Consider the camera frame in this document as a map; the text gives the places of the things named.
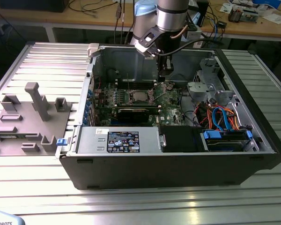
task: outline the open computer chassis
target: open computer chassis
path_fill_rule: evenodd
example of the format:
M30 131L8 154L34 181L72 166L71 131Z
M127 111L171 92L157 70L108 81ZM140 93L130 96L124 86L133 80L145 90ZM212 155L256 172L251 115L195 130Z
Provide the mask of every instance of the open computer chassis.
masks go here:
M173 64L157 82L134 47L91 49L77 127L56 153L76 188L240 184L281 162L281 141L221 50L184 50Z

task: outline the wooden workbench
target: wooden workbench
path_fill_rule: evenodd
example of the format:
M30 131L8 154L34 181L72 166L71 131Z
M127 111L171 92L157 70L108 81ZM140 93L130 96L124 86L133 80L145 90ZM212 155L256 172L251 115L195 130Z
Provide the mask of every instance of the wooden workbench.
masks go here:
M94 0L81 0L83 4L91 3ZM225 0L211 0L211 7L214 14L217 15L219 20L226 22L227 27L224 37L227 38L240 38L240 39L256 39L256 40L273 40L281 41L281 24L275 24L262 17L260 17L257 23L240 22L231 23L228 22L228 14L219 12L221 4L226 2ZM98 8L107 4L111 4L111 0L103 0L99 4L89 6L89 9ZM75 9L81 9L80 3L77 0L71 5ZM82 12L76 12L68 7L63 13L52 13L42 11L28 11L28 10L11 10L0 9L2 15L13 24L19 25L32 25L42 26L46 28L49 40L54 42L55 37L52 28L64 27L64 28L78 28L78 29L91 29L91 30L113 30L115 25L115 12L117 4L104 7L97 10L96 18ZM126 13L124 30L128 30L133 22L133 9L131 3L126 3ZM206 19L201 27L202 31L212 32L209 21Z

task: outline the motherboard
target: motherboard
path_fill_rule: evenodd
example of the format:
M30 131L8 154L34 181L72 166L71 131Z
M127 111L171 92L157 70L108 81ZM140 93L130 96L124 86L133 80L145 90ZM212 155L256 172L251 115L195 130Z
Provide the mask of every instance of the motherboard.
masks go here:
M96 126L185 125L180 92L173 82L109 83L94 91Z

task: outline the circuit board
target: circuit board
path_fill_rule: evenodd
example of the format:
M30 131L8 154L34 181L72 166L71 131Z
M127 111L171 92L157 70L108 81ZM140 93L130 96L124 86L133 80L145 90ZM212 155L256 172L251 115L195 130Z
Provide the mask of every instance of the circuit board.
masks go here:
M174 83L158 83L151 90L124 90L109 83L96 96L96 124L98 126L133 126L119 120L121 110L134 110L146 114L145 122L136 126L185 125L179 106L179 88Z

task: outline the power supply label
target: power supply label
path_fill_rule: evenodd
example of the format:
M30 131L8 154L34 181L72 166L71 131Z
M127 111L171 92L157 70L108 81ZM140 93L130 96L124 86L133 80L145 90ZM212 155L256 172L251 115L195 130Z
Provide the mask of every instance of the power supply label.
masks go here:
M140 152L139 132L108 132L107 151L109 153Z

